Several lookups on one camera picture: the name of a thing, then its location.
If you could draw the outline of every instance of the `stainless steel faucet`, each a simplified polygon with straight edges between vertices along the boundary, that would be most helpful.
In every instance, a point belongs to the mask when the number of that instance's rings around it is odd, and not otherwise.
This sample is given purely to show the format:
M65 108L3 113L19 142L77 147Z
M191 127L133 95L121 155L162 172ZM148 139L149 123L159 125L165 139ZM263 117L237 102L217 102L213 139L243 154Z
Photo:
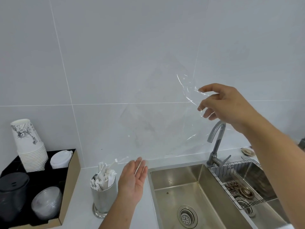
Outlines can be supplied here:
M218 167L221 167L231 157L231 155L228 156L224 161L222 161L222 160L217 158L217 151L218 151L221 139L222 139L222 137L224 135L224 131L226 129L226 123L225 122L223 122L223 121L218 121L217 122L217 124L213 127L213 129L212 129L212 131L211 131L207 141L209 143L212 143L213 139L214 139L214 137L215 137L215 135L216 135L216 133L217 133L217 131L219 129L220 129L220 131L219 131L219 134L218 134L218 138L217 138L216 144L215 144L214 149L211 152L210 157L209 157L209 159L207 161L207 165L209 165L209 166L217 165Z

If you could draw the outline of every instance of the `faucet handle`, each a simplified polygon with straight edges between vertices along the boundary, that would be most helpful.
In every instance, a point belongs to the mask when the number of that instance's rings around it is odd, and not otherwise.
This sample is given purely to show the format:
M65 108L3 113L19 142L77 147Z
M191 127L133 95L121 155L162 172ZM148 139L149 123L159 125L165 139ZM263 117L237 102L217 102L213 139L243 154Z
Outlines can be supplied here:
M231 155L229 155L226 159L224 159L223 162L220 164L220 166L223 166L227 162L227 160L229 160L230 157Z

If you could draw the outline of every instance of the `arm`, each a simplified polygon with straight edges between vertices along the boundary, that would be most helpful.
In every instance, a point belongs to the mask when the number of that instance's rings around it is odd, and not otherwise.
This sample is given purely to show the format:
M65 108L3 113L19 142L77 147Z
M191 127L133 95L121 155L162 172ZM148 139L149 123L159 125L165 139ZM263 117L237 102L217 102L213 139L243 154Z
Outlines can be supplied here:
M305 227L305 153L285 134L261 116L233 87L210 84L200 92L214 91L198 110L204 118L231 124L251 143L291 223Z
M145 161L139 157L125 165L119 179L119 191L99 229L128 229L135 207L143 195L143 185L147 176Z

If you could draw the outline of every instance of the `forearm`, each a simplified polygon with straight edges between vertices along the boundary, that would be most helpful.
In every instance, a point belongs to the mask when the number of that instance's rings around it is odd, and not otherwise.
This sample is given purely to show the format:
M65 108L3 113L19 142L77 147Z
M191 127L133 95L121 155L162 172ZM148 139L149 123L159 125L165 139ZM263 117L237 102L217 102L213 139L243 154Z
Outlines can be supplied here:
M262 116L245 124L251 143L294 227L304 228L305 153Z
M99 229L129 229L135 204L118 196Z

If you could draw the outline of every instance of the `white countertop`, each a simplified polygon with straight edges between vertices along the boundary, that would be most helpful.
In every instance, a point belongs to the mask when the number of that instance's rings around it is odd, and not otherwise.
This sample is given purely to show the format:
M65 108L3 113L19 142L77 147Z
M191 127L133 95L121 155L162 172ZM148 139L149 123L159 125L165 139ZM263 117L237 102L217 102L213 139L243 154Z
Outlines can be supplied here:
M188 162L205 161L208 159L210 153L192 154L187 156L162 158L156 160L150 160L148 162L149 168L183 164ZM240 161L242 153L240 149L222 150L218 152L220 159L226 158L228 155L232 155L229 161ZM117 179L123 170L125 164L118 164L115 168ZM66 218L61 227L58 229L74 228L74 229L97 229L102 220L96 218L92 212L93 197L91 194L91 188L89 185L91 177L97 172L97 167L81 169L78 176L73 196L66 214ZM135 209L135 213L132 218L130 229L158 229L158 223L153 205L153 199L150 192L148 181L145 181L143 197Z

